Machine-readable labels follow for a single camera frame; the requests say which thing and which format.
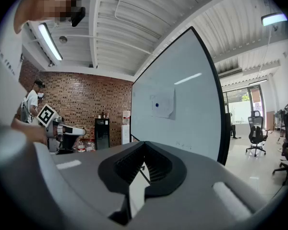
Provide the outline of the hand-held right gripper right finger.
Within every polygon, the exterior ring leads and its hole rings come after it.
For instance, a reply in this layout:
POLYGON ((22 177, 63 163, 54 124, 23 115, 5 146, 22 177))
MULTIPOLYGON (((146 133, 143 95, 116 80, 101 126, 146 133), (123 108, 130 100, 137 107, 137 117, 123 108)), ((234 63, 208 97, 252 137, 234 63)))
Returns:
POLYGON ((213 189, 223 182, 252 214, 266 201, 221 163, 185 150, 157 143, 180 158, 186 168, 184 182, 170 195, 149 198, 132 219, 133 230, 223 230, 236 223, 213 189))

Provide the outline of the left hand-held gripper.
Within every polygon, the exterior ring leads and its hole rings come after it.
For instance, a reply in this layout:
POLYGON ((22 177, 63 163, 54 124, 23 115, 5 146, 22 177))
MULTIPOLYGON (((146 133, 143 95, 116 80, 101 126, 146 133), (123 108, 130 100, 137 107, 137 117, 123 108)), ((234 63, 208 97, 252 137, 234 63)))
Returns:
POLYGON ((46 130, 47 147, 50 153, 58 153, 63 134, 70 136, 85 136, 86 130, 73 126, 66 126, 64 119, 48 104, 45 104, 37 115, 39 124, 46 130))

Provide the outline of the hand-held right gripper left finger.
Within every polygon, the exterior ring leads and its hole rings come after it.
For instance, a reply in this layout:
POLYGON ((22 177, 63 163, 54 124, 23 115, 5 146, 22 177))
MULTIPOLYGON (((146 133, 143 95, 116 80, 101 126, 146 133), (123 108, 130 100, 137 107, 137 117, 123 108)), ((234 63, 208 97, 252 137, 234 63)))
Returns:
POLYGON ((99 165, 111 156, 135 150, 143 142, 91 153, 51 155, 47 147, 35 143, 37 186, 45 191, 35 201, 34 216, 48 230, 143 230, 144 218, 127 219, 124 194, 111 192, 100 179, 99 165))

